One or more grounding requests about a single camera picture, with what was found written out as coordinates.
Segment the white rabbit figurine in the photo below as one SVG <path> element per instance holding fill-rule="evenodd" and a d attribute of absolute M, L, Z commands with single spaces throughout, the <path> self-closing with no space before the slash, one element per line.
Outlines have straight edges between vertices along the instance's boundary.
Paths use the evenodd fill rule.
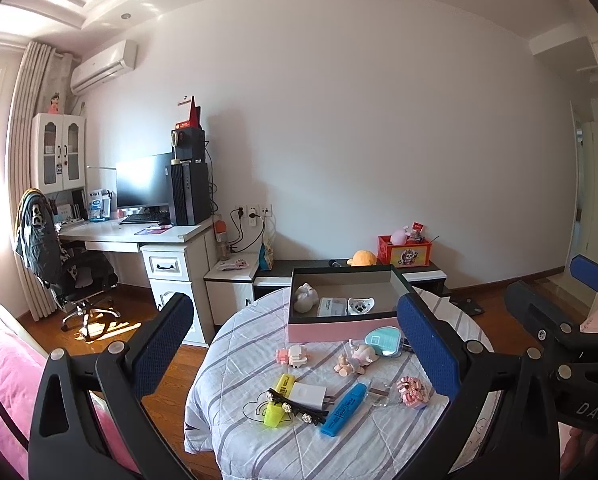
<path fill-rule="evenodd" d="M 293 294 L 293 310 L 300 314 L 308 313 L 320 302 L 319 294 L 310 284 L 300 285 Z"/>

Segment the white paw print dish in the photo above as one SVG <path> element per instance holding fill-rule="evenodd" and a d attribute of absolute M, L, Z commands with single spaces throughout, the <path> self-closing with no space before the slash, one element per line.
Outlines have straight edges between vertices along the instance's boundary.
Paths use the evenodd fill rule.
<path fill-rule="evenodd" d="M 349 315 L 369 314 L 375 307 L 375 299 L 369 298 L 349 298 L 347 301 L 347 311 Z"/>

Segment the pink pig doll figurine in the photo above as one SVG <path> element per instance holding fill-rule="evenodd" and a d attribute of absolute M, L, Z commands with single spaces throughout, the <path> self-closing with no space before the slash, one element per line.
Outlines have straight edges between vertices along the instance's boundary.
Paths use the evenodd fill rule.
<path fill-rule="evenodd" d="M 340 377 L 364 375 L 367 367 L 379 359 L 375 349 L 368 344 L 354 344 L 349 341 L 349 348 L 337 356 L 334 372 Z"/>

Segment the clear glass perfume bottle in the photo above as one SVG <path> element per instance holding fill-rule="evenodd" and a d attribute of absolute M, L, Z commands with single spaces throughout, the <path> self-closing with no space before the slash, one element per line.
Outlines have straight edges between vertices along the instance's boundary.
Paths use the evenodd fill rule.
<path fill-rule="evenodd" d="M 387 382 L 372 379 L 364 382 L 364 385 L 366 386 L 365 401 L 375 408 L 387 408 L 401 402 L 397 389 Z"/>

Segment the pink and green box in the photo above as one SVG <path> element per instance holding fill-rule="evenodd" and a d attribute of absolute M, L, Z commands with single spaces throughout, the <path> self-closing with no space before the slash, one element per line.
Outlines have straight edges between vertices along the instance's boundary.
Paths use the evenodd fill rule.
<path fill-rule="evenodd" d="M 398 302 L 413 290 L 393 266 L 296 269 L 287 340 L 360 340 L 375 328 L 397 325 Z"/>

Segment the black hair clip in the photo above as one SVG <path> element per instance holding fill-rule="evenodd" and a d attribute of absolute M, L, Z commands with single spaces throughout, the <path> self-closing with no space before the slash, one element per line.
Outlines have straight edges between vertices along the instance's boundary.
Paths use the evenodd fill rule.
<path fill-rule="evenodd" d="M 313 408 L 307 408 L 304 405 L 290 401 L 273 388 L 267 389 L 267 400 L 279 406 L 284 413 L 298 417 L 305 424 L 323 425 L 329 415 L 328 411 L 313 410 Z"/>

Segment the blue highlighter marker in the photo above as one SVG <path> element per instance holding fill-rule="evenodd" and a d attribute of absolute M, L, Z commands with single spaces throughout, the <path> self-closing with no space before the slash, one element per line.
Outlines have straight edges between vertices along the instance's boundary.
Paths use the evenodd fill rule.
<path fill-rule="evenodd" d="M 328 437 L 337 437 L 364 402 L 366 392 L 367 386 L 363 382 L 355 384 L 328 414 L 321 426 L 320 433 Z"/>

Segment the clear tissue pack box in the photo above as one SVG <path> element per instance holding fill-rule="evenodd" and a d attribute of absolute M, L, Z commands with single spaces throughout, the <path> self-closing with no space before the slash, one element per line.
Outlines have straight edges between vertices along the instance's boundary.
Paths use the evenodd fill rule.
<path fill-rule="evenodd" d="M 346 298 L 323 297 L 317 306 L 317 315 L 320 318 L 347 316 L 347 301 Z"/>

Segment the yellow highlighter marker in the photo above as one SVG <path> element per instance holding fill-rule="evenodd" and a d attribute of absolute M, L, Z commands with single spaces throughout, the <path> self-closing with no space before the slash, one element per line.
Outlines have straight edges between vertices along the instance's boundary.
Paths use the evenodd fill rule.
<path fill-rule="evenodd" d="M 284 408 L 296 377 L 290 374 L 282 374 L 272 391 L 267 392 L 267 407 L 264 411 L 263 423 L 269 428 L 276 428 L 288 414 L 288 408 Z"/>

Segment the pink plush toy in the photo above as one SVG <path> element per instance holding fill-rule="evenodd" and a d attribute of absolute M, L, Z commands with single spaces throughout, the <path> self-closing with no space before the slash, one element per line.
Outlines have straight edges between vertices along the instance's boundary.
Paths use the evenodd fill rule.
<path fill-rule="evenodd" d="M 411 240 L 411 231 L 407 226 L 395 230 L 390 235 L 390 244 L 393 246 L 404 246 Z"/>

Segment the black computer tower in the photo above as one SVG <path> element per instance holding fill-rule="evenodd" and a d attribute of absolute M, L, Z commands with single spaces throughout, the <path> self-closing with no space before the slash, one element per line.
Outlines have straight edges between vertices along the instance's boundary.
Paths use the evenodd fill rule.
<path fill-rule="evenodd" d="M 185 160 L 169 167 L 169 214 L 173 226 L 197 226 L 211 216 L 206 162 Z"/>

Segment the small pink white block toy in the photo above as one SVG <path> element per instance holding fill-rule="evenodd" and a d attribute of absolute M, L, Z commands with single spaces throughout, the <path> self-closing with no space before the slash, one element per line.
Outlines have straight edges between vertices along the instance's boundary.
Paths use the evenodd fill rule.
<path fill-rule="evenodd" d="M 275 362 L 294 368 L 303 367 L 309 362 L 308 351 L 301 344 L 293 344 L 290 347 L 278 349 L 275 352 Z"/>

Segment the white glass door cabinet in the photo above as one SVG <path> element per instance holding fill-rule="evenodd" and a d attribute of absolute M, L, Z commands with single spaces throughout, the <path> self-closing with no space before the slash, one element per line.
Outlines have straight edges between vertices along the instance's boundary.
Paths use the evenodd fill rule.
<path fill-rule="evenodd" d="M 32 121 L 31 179 L 44 194 L 86 185 L 86 118 L 40 113 Z"/>

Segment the teal brush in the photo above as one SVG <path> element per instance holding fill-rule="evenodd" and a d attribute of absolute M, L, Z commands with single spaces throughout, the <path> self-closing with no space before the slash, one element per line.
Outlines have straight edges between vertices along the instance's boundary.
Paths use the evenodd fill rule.
<path fill-rule="evenodd" d="M 377 356 L 395 358 L 402 351 L 403 335 L 395 326 L 383 326 L 371 330 L 364 338 L 364 344 L 371 346 Z"/>

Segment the orange octopus plush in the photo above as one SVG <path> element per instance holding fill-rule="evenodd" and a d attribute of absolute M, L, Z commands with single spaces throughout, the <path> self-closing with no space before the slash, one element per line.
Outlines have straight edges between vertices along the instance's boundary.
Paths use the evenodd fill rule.
<path fill-rule="evenodd" d="M 348 266 L 376 266 L 377 257 L 369 250 L 358 250 L 347 260 Z"/>

